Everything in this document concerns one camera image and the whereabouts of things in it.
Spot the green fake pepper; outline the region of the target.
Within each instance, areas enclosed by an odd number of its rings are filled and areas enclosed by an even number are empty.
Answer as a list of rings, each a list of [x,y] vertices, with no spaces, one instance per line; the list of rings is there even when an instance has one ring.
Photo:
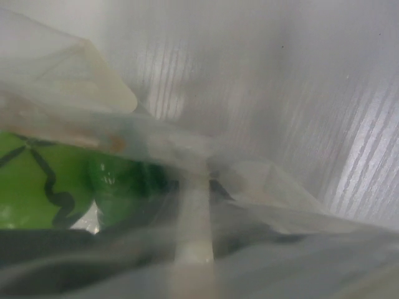
[[[101,232],[155,224],[177,205],[179,182],[161,165],[95,154],[88,174]]]

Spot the green fake melon ball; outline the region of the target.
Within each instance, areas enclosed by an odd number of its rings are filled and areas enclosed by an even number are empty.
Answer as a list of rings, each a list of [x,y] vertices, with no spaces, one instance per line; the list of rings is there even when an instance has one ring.
[[[1,228],[68,229],[91,207],[90,152],[1,132]]]

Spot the clear zip top bag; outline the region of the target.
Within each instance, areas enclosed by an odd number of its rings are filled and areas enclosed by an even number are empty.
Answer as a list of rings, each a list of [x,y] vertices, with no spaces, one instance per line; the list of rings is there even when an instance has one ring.
[[[397,298],[398,232],[143,111],[93,44],[1,10],[2,298]]]

